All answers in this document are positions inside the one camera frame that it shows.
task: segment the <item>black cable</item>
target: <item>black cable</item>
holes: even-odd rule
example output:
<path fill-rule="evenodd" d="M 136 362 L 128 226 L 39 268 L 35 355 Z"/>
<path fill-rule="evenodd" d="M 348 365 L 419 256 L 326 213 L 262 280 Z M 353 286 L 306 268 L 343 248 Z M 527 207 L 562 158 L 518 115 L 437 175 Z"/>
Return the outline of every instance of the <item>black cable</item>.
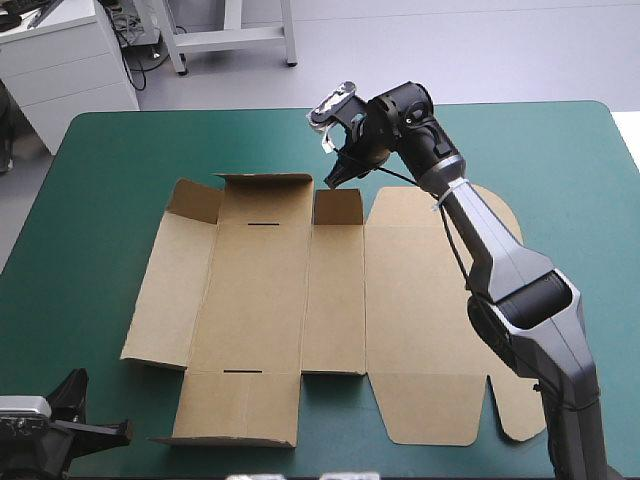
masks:
<path fill-rule="evenodd" d="M 180 26 L 180 25 L 176 25 L 176 28 L 179 28 L 180 30 L 182 30 L 182 33 L 187 33 L 187 29 Z M 160 60 L 158 63 L 156 63 L 153 67 L 147 67 L 147 68 L 130 68 L 129 70 L 131 70 L 132 72 L 140 72 L 140 73 L 146 73 L 146 72 L 152 72 L 157 68 L 160 68 L 168 59 L 169 59 L 170 55 L 167 53 L 164 58 L 162 60 Z"/>
<path fill-rule="evenodd" d="M 124 42 L 125 46 L 130 47 L 131 44 L 129 43 L 129 40 L 127 40 L 125 38 L 124 35 L 122 35 L 122 33 L 120 33 L 118 31 L 118 29 L 116 28 L 116 24 L 113 22 L 113 16 L 111 15 L 111 11 L 105 7 L 103 5 L 104 11 L 107 14 L 107 17 L 109 18 L 109 23 L 111 24 L 111 29 L 113 30 L 113 33 L 117 38 L 122 39 L 122 41 Z M 142 72 L 142 86 L 138 87 L 135 82 L 133 81 L 133 78 L 131 78 L 131 73 L 129 72 L 129 65 L 127 64 L 127 61 L 124 58 L 124 54 L 122 53 L 122 48 L 120 48 L 120 58 L 122 60 L 122 66 L 124 67 L 124 73 L 127 76 L 127 79 L 129 80 L 129 83 L 131 84 L 131 86 L 138 92 L 143 91 L 145 88 L 147 88 L 147 76 L 144 74 L 144 72 Z M 140 62 L 139 58 L 136 58 L 138 60 L 138 65 L 140 66 L 140 70 L 142 70 L 142 63 Z"/>
<path fill-rule="evenodd" d="M 339 152 L 336 148 L 334 148 L 334 151 L 336 151 L 338 153 L 338 155 L 342 155 L 345 158 L 358 163 L 360 165 L 366 166 L 367 168 L 370 167 L 370 165 L 366 164 L 366 162 L 363 162 L 359 159 L 356 159 L 354 157 L 351 157 L 350 155 L 346 155 L 343 152 Z M 404 180 L 408 183 L 410 183 L 411 185 L 414 185 L 418 188 L 420 188 L 420 185 L 410 179 L 409 177 L 406 177 L 404 175 L 401 175 L 397 172 L 394 172 L 393 170 L 389 170 L 383 167 L 374 167 L 372 170 L 380 170 L 381 172 L 384 172 L 386 174 L 392 175 L 396 178 L 399 178 L 401 180 Z M 436 201 L 439 200 L 439 198 L 437 196 L 435 196 L 434 194 L 429 193 L 429 195 L 431 195 Z M 558 468 L 558 454 L 556 452 L 556 448 L 557 445 L 554 443 L 553 439 L 556 438 L 556 427 L 560 422 L 560 411 L 561 408 L 566 408 L 568 410 L 571 411 L 577 411 L 579 410 L 578 408 L 576 408 L 575 406 L 570 406 L 570 405 L 566 405 L 564 403 L 564 401 L 561 400 L 561 395 L 560 395 L 560 391 L 556 388 L 556 386 L 553 384 L 553 382 L 551 382 L 551 380 L 549 380 L 547 378 L 546 375 L 542 374 L 542 372 L 540 372 L 537 368 L 535 368 L 533 365 L 531 365 L 529 362 L 527 362 L 524 358 L 522 358 L 511 346 L 511 344 L 503 337 L 502 332 L 500 332 L 498 330 L 498 327 L 496 325 L 493 324 L 493 321 L 491 320 L 491 318 L 489 317 L 489 314 L 486 312 L 485 310 L 485 305 L 484 303 L 482 303 L 481 299 L 479 298 L 479 295 L 474 292 L 472 289 L 469 288 L 469 274 L 467 273 L 467 269 L 464 266 L 464 263 L 462 261 L 462 256 L 460 255 L 460 252 L 458 250 L 458 248 L 456 247 L 456 244 L 453 240 L 453 235 L 451 234 L 451 228 L 449 228 L 449 222 L 447 220 L 447 215 L 445 212 L 445 209 L 440 206 L 438 208 L 438 210 L 440 210 L 440 217 L 442 218 L 442 226 L 444 227 L 444 232 L 445 235 L 447 237 L 447 241 L 449 242 L 449 247 L 451 248 L 451 251 L 453 253 L 453 256 L 455 257 L 456 263 L 458 264 L 458 268 L 460 269 L 460 273 L 462 274 L 462 276 L 464 277 L 464 281 L 465 281 L 465 288 L 467 288 L 467 290 L 469 290 L 471 292 L 471 296 L 473 297 L 473 300 L 476 302 L 476 304 L 478 305 L 478 307 L 480 308 L 480 311 L 482 312 L 482 316 L 484 317 L 485 321 L 491 325 L 491 328 L 494 329 L 494 332 L 497 334 L 497 338 L 500 339 L 500 341 L 503 343 L 504 347 L 507 348 L 507 350 L 509 350 L 509 352 L 511 352 L 511 354 L 518 359 L 522 364 L 524 364 L 529 370 L 531 370 L 535 375 L 538 376 L 538 385 L 534 386 L 534 390 L 542 392 L 543 390 L 546 390 L 547 395 L 551 396 L 551 399 L 553 400 L 553 405 L 550 406 L 549 408 L 551 409 L 550 414 L 553 416 L 553 421 L 549 421 L 547 423 L 547 450 L 549 453 L 549 460 L 551 462 L 551 465 L 553 467 L 554 473 L 558 474 L 559 472 L 559 468 Z"/>

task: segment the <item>cabinet drawer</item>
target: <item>cabinet drawer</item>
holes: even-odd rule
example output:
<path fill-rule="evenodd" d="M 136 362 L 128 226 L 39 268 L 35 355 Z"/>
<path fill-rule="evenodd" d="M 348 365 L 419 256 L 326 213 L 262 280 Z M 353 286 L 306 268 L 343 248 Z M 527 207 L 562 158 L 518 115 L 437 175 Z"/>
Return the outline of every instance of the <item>cabinet drawer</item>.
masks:
<path fill-rule="evenodd" d="M 64 134 L 76 116 L 85 112 L 138 110 L 135 97 L 124 82 L 36 103 L 22 108 L 51 153 L 56 153 Z"/>
<path fill-rule="evenodd" d="M 125 81 L 120 58 L 110 53 L 4 79 L 20 107 Z"/>
<path fill-rule="evenodd" d="M 97 23 L 21 38 L 0 45 L 0 77 L 95 57 L 110 51 L 108 40 Z"/>

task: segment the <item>white object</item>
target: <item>white object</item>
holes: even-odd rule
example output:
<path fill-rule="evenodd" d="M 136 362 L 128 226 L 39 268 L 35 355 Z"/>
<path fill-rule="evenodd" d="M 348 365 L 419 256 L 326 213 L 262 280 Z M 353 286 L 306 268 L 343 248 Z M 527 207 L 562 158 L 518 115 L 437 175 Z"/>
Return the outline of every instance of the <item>white object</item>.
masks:
<path fill-rule="evenodd" d="M 38 27 L 29 21 L 0 33 L 0 78 L 51 153 L 81 113 L 139 110 L 100 4 L 65 0 Z"/>
<path fill-rule="evenodd" d="M 160 39 L 160 29 L 156 25 L 155 13 L 148 0 L 133 0 L 133 4 L 142 25 L 142 34 L 136 38 L 134 45 L 155 45 Z"/>
<path fill-rule="evenodd" d="M 287 64 L 296 65 L 298 59 L 290 2 L 291 0 L 280 0 L 282 26 L 241 28 L 242 0 L 225 0 L 224 30 L 193 33 L 180 33 L 176 30 L 167 0 L 153 0 L 153 9 L 175 71 L 186 73 L 185 53 L 238 50 L 257 46 L 284 45 Z"/>
<path fill-rule="evenodd" d="M 340 473 L 325 473 L 320 477 L 320 480 L 380 480 L 380 474 L 376 472 L 340 472 Z"/>
<path fill-rule="evenodd" d="M 613 112 L 622 139 L 640 169 L 640 112 Z"/>
<path fill-rule="evenodd" d="M 0 397 L 0 416 L 39 416 L 50 418 L 51 406 L 44 397 L 5 395 Z"/>

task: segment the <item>unfolded cardboard box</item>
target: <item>unfolded cardboard box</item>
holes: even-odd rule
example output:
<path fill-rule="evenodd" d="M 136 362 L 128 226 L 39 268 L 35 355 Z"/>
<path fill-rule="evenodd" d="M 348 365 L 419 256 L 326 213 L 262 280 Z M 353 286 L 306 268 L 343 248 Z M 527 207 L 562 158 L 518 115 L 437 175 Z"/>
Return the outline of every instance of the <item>unfolded cardboard box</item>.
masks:
<path fill-rule="evenodd" d="M 122 351 L 186 370 L 173 434 L 158 441 L 293 447 L 301 373 L 368 373 L 396 443 L 472 443 L 487 376 L 509 437 L 544 428 L 533 382 L 466 318 L 430 197 L 384 188 L 365 225 L 357 190 L 314 192 L 306 174 L 223 177 L 223 191 L 176 184 Z"/>

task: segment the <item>green tabletop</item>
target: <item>green tabletop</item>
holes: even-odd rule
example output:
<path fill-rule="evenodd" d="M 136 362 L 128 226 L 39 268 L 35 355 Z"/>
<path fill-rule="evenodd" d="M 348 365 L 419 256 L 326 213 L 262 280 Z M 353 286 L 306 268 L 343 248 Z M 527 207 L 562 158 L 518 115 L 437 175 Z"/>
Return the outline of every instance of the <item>green tabletop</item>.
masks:
<path fill-rule="evenodd" d="M 517 444 L 496 427 L 487 395 L 470 447 L 402 446 L 385 433 L 366 377 L 305 376 L 296 449 L 171 448 L 182 374 L 118 360 L 155 232 L 179 177 L 309 172 L 334 158 L 304 110 L 85 114 L 58 152 L 0 276 L 0 394 L 48 393 L 86 367 L 94 423 L 133 420 L 128 448 L 76 461 L 82 476 L 204 477 L 230 472 L 312 476 L 551 476 L 546 434 Z M 640 176 L 608 110 L 595 102 L 456 105 L 437 116 L 470 178 L 516 212 L 526 243 L 584 293 L 602 387 L 610 463 L 640 476 Z M 395 156 L 389 166 L 401 170 Z M 357 186 L 367 210 L 398 184 Z"/>

